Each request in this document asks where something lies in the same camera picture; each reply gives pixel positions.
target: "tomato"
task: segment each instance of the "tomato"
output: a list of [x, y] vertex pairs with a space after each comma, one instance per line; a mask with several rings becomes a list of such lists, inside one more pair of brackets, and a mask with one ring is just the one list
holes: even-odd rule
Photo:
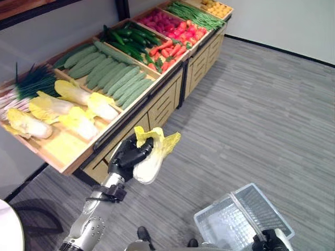
[[186, 30], [186, 28], [187, 28], [187, 24], [186, 24], [186, 22], [181, 22], [181, 23], [179, 24], [179, 27], [180, 27], [180, 28], [183, 28], [184, 30]]
[[189, 27], [189, 26], [192, 25], [192, 21], [191, 21], [191, 20], [187, 20], [187, 21], [186, 21], [186, 24], [187, 24], [187, 26]]

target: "wooden crate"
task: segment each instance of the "wooden crate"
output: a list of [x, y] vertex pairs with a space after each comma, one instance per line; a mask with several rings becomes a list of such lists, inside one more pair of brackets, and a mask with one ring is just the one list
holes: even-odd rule
[[217, 16], [217, 15], [214, 15], [214, 14], [212, 14], [212, 13], [210, 13], [210, 12], [208, 12], [208, 11], [206, 11], [206, 10], [204, 10], [204, 9], [202, 9], [202, 6], [204, 6], [204, 4], [202, 4], [202, 0], [182, 0], [182, 2], [184, 3], [184, 4], [187, 4], [187, 5], [190, 5], [190, 6], [193, 6], [193, 7], [197, 7], [198, 9], [200, 9], [202, 12], [204, 12], [204, 13], [206, 13], [206, 14], [210, 14], [210, 15], [212, 15], [212, 16], [214, 16], [214, 17], [217, 17], [217, 18], [220, 18], [220, 19], [222, 19], [222, 20], [225, 20], [227, 17], [229, 17], [229, 15], [233, 12], [233, 8], [231, 8], [230, 6], [228, 6], [228, 5], [226, 5], [226, 4], [223, 4], [223, 3], [220, 3], [221, 5], [224, 5], [224, 6], [227, 6], [227, 7], [230, 7], [231, 8], [231, 10], [230, 10], [230, 12], [228, 12], [224, 17], [219, 17], [219, 16]]

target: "green cucumber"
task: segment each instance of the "green cucumber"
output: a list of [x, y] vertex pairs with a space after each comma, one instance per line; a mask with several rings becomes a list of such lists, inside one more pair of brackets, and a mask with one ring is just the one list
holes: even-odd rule
[[103, 60], [100, 64], [98, 64], [96, 67], [94, 67], [94, 69], [89, 73], [89, 75], [87, 76], [86, 81], [90, 81], [95, 74], [97, 74], [99, 71], [101, 71], [103, 68], [106, 67], [106, 65], [109, 65], [111, 63], [114, 62], [114, 59], [112, 58], [106, 58], [105, 60]]
[[147, 44], [145, 39], [136, 33], [131, 34], [130, 37], [139, 44], [142, 44], [144, 46]]
[[118, 41], [120, 44], [125, 45], [124, 41], [122, 40], [122, 38], [118, 35], [118, 33], [116, 33], [115, 31], [112, 31], [111, 34], [113, 34], [113, 36], [116, 38], [116, 41]]
[[112, 78], [109, 79], [108, 83], [104, 86], [103, 93], [107, 93], [108, 90], [125, 74], [127, 74], [129, 71], [131, 71], [134, 67], [133, 66], [127, 66], [126, 68], [123, 68], [122, 70], [118, 71], [116, 74], [113, 75]]
[[110, 44], [113, 45], [115, 48], [119, 49], [120, 51], [128, 55], [131, 55], [131, 52], [128, 50], [128, 48], [125, 45], [119, 44], [118, 42], [112, 42]]
[[133, 103], [141, 94], [152, 84], [152, 81], [148, 79], [147, 82], [143, 83], [136, 89], [129, 98], [122, 105], [122, 109], [125, 110], [131, 103]]
[[102, 79], [100, 79], [100, 81], [98, 82], [99, 89], [105, 88], [109, 81], [126, 67], [127, 66], [123, 63], [119, 63], [117, 66], [115, 66], [110, 72], [103, 76]]
[[90, 61], [96, 59], [97, 57], [99, 57], [100, 55], [103, 55], [100, 52], [93, 52], [89, 55], [87, 55], [86, 57], [84, 57], [83, 59], [80, 59], [78, 61], [78, 63], [75, 64], [75, 66], [73, 66], [70, 70], [69, 70], [69, 74], [71, 74], [72, 72], [77, 71], [78, 69], [80, 69], [81, 67], [83, 67], [84, 65], [88, 64]]
[[100, 64], [105, 58], [106, 58], [106, 55], [101, 54], [100, 56], [98, 56], [94, 60], [92, 60], [89, 63], [82, 66], [81, 68], [69, 73], [69, 75], [71, 77], [73, 77], [74, 79], [86, 76], [87, 74], [89, 74], [93, 70], [94, 67], [96, 67], [98, 64]]
[[107, 92], [107, 95], [112, 96], [121, 86], [131, 80], [140, 72], [140, 67], [135, 67], [128, 73], [126, 73], [122, 78], [120, 78]]
[[66, 60], [66, 62], [64, 63], [64, 67], [68, 69], [74, 66], [80, 59], [83, 59], [84, 57], [93, 52], [96, 52], [96, 47], [93, 45], [81, 50], [80, 52], [77, 52]]
[[86, 84], [89, 89], [93, 89], [99, 83], [99, 81], [110, 71], [112, 71], [119, 63], [114, 61], [113, 63], [106, 65], [101, 71], [96, 73], [92, 79], [90, 79]]
[[122, 106], [124, 102], [136, 91], [141, 85], [145, 83], [152, 82], [150, 79], [142, 79], [138, 82], [133, 83], [129, 88], [123, 93], [123, 95], [116, 101], [117, 106]]
[[115, 32], [121, 37], [128, 37], [132, 34], [132, 30], [130, 29], [117, 29]]
[[67, 61], [67, 59], [71, 56], [73, 56], [74, 54], [76, 54], [77, 52], [91, 46], [92, 44], [89, 43], [85, 43], [82, 44], [76, 48], [74, 48], [73, 50], [69, 51], [68, 53], [66, 53], [64, 56], [62, 56], [60, 59], [58, 59], [54, 64], [53, 64], [53, 68], [58, 69], [64, 66], [65, 62]]
[[113, 99], [117, 100], [119, 99], [125, 91], [132, 86], [133, 84], [137, 83], [138, 81], [141, 81], [147, 76], [145, 72], [141, 72], [134, 76], [132, 79], [130, 79], [127, 83], [125, 83], [123, 86], [117, 89], [117, 91], [113, 94]]
[[118, 52], [114, 50], [113, 48], [109, 47], [108, 45], [105, 45], [99, 41], [95, 41], [94, 45], [105, 54], [111, 56], [113, 59], [118, 60], [119, 62], [124, 62], [127, 64], [133, 64], [133, 61], [128, 58], [126, 55], [123, 55], [121, 52]]

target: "produce stand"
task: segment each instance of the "produce stand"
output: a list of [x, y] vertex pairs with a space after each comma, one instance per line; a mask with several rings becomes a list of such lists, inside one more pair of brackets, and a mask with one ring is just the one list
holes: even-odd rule
[[[147, 28], [145, 25], [138, 23], [138, 20], [154, 9], [165, 12], [165, 7], [169, 3], [170, 1], [153, 7], [132, 19], [125, 19], [112, 26], [112, 28], [121, 27], [129, 21]], [[172, 112], [182, 105], [184, 99], [188, 97], [216, 61], [220, 53], [225, 28], [226, 24], [218, 29], [208, 31], [162, 74], [104, 42], [108, 47], [128, 57], [133, 65], [139, 67], [140, 72], [146, 73], [146, 78], [153, 80], [150, 87], [126, 109], [112, 105], [118, 112], [118, 116], [111, 122], [95, 117], [95, 125], [99, 132], [89, 142], [81, 139], [58, 122], [53, 124], [54, 132], [47, 139], [31, 137], [27, 140], [18, 135], [14, 137], [60, 173], [65, 175], [74, 174], [91, 185], [95, 182], [101, 182], [107, 175], [107, 163], [115, 146], [133, 133], [134, 126], [142, 126], [146, 131], [154, 127], [162, 127]], [[169, 40], [155, 30], [150, 28], [148, 30], [163, 42]], [[97, 41], [100, 37], [101, 32], [52, 57], [47, 63], [53, 65], [68, 51], [82, 44]], [[87, 75], [73, 79], [68, 75], [66, 69], [54, 69], [54, 73], [57, 79], [76, 83], [80, 88], [90, 93], [93, 92], [86, 87]], [[0, 87], [0, 96], [5, 94], [5, 92], [1, 92], [1, 89], [6, 88], [13, 82], [14, 80]]]

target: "gray carpet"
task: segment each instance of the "gray carpet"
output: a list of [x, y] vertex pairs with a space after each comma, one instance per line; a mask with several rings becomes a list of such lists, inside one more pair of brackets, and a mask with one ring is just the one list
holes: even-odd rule
[[[124, 250], [140, 225], [156, 248], [200, 238], [193, 215], [254, 182], [295, 230], [295, 250], [334, 250], [334, 69], [225, 38], [204, 79], [172, 114], [182, 139], [156, 182], [127, 184], [95, 250]], [[11, 204], [54, 213], [62, 234], [27, 233], [27, 250], [57, 250], [90, 188], [48, 167]], [[50, 223], [22, 212], [24, 225]]]

